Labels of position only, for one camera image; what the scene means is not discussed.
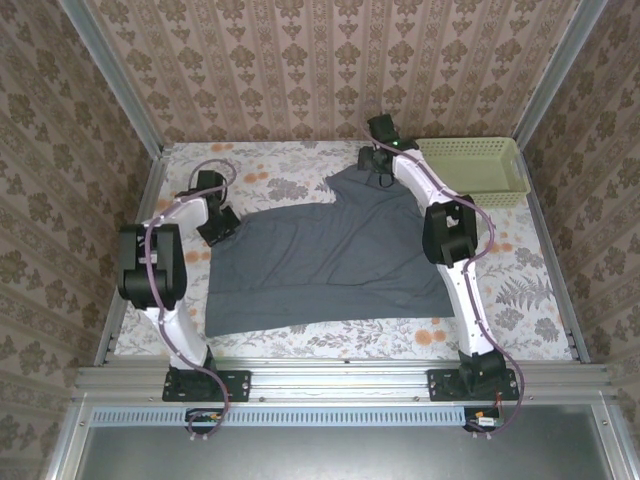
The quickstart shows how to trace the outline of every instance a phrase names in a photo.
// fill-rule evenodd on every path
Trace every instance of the fabric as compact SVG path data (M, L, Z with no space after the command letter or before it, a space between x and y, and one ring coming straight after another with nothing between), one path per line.
M0 2L0 478L46 469L149 158L57 2Z
M86 1L165 144L511 136L578 3Z
M592 360L640 450L640 4L610 1L526 147Z
M451 316L422 252L415 198L355 165L328 178L333 204L255 213L212 248L208 337L332 320Z
M241 217L268 209L332 203L325 178L357 158L365 142L188 143L164 151L166 178L156 212L184 189L200 162L224 158L238 170L229 201ZM492 331L521 360L571 360L547 267L540 253L531 213L524 201L514 208L490 210L497 244L478 262L478 286ZM478 221L480 246L489 234ZM194 232L183 241L189 289L189 314L204 336L211 247ZM458 326L450 318L371 318L322 322L210 340L216 357L458 359ZM166 355L153 325L131 306L118 334L115 355L129 358Z

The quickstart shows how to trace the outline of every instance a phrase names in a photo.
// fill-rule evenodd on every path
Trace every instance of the patterned wallpaper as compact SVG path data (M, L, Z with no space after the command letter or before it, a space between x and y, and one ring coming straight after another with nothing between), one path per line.
M525 151L593 360L640 446L640 2L611 0Z
M0 2L0 478L36 478L115 284L146 152L57 2Z
M167 144L509 136L578 0L87 0Z

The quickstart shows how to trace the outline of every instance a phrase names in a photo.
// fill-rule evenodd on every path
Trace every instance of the cable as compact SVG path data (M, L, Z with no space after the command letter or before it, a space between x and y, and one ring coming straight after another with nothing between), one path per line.
M185 197L178 197L176 201L173 204L171 204L167 209L165 209L162 213L160 213L159 215L151 219L151 221L149 222L149 225L147 226L147 230L144 236L145 268L147 270L147 278L149 280L151 294L153 295L153 299L155 300L159 310L158 330L160 331L160 336L162 337L164 342L167 344L169 349L173 352L173 354L176 357L178 357L178 359L183 361L186 365L188 365L192 369L210 376L218 384L218 386L220 387L220 390L222 391L224 407L222 409L220 419L213 426L213 428L204 435L199 435L193 431L193 428L192 428L193 419L191 419L191 421L187 426L187 430L189 431L189 433L191 433L192 440L196 437L206 439L208 435L214 434L218 430L218 428L220 428L220 425L222 425L222 422L229 411L229 407L230 407L229 393L227 392L227 387L224 385L220 377L214 371L209 370L208 368L204 368L200 365L197 365L196 363L189 360L184 354L182 354L182 352L180 352L177 349L177 347L175 346L171 338L167 335L167 332L164 326L164 315L165 315L166 307L162 303L162 298L160 297L160 292L158 291L158 286L156 285L155 276L153 275L153 264L151 262L151 235L152 235L153 229L157 226L157 224L160 223L165 217L170 216L175 210L177 210L181 206L181 204L187 203L190 200L194 200L204 195L209 195L211 193L216 193L216 192L219 192L220 190L227 189L229 185L235 182L238 176L238 172L236 171L235 167L231 164L231 162L223 159L215 159L215 160L207 160L206 162L202 162L193 170L193 172L191 172L191 176L189 177L189 187L191 186L191 181L193 180L193 176L195 175L195 172L197 172L204 165L207 165L210 163L219 163L219 164L228 166L231 169L231 179L228 181L225 180L225 184L219 187L208 188L206 190L202 190L200 192L196 192L192 195L188 195Z
M427 176L429 181L433 185L436 186L436 188L437 188L439 193L442 193L444 196L446 196L447 198L450 198L451 200L459 203L460 205L463 205L465 207L469 207L472 210L474 210L476 213L478 213L478 215L480 215L482 217L482 219L486 222L486 224L487 224L487 226L489 228L489 243L487 244L486 248L483 251L481 251L480 253L474 255L473 257L471 257L469 260L467 260L467 262L462 267L462 272L464 274L464 279L465 279L465 285L467 287L467 292L469 293L469 298L471 299L471 306L473 308L473 313L474 313L474 315L476 317L476 323L477 323L478 327L480 328L480 331L485 336L487 341L491 344L491 346L493 348L495 348L498 352L500 352L507 360L509 360L509 362L513 365L514 370L518 373L518 377L520 378L520 396L518 397L518 401L516 402L515 410L513 411L511 416L507 419L507 421L502 426L500 426L499 428L497 428L493 432L491 432L491 435L495 435L497 433L502 433L509 427L509 425L511 425L513 423L515 418L520 414L520 410L522 408L522 401L524 400L524 389L525 389L524 372L522 371L522 368L520 367L520 365L514 360L514 358L504 348L502 348L498 344L498 342L496 342L493 339L493 337L491 335L489 335L489 332L485 328L485 326L484 326L484 324L482 322L482 319L480 318L480 309L479 309L479 306L476 304L476 301L475 301L475 298L474 298L474 294L473 294L473 289L471 287L471 281L469 280L469 266L472 263L477 262L478 260L480 260L485 255L487 255L491 251L491 249L493 248L493 245L495 243L495 228L496 227L493 224L493 222L491 221L491 217L489 217L489 215L487 215L487 213L484 210L482 210L480 207L478 207L474 203L469 202L469 201L465 200L464 198L460 198L457 195L453 194L451 191L449 191L449 189L446 187L446 185L442 184L438 179L436 179L436 177L434 177L431 174L429 169L426 168L426 166L423 165L423 163L419 159L417 159L416 157L414 157L410 153L407 153L407 152L402 151L402 150L398 150L397 148L390 147L389 145L386 145L386 144L376 140L375 138L373 138L371 136L371 134L367 130L366 125L364 125L364 123L361 125L361 128L362 128L365 136L371 142L373 142L374 145L377 145L379 148L383 148L385 150L388 150L388 151L390 151L390 152L392 152L392 153L394 153L396 155L401 155L401 156L411 160L413 163L415 163L416 166L422 171L422 173L424 173ZM484 432L483 431L481 433L484 433L487 436L489 435L488 432Z

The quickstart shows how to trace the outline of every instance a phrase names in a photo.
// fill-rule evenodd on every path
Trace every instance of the floral tablecloth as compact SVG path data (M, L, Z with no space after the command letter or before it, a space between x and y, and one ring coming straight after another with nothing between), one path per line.
M177 144L167 161L157 211L186 189L203 160L230 161L238 178L228 201L238 216L286 205L333 202L324 179L356 162L362 142ZM219 169L227 178L226 167ZM518 359L571 359L567 338L526 201L489 211L497 242L478 262L478 281L489 323L498 341ZM481 221L480 247L488 232ZM186 302L200 332L209 284L211 249L197 232L183 242L189 288ZM225 335L211 341L216 356L456 359L457 325L447 318L391 318L325 322ZM116 355L165 353L151 323L130 305Z

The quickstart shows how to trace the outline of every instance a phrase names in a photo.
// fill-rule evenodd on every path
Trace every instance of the green plastic basket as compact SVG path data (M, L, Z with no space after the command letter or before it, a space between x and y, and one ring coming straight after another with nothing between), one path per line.
M485 208L509 208L531 191L512 138L421 138L425 160L453 190Z

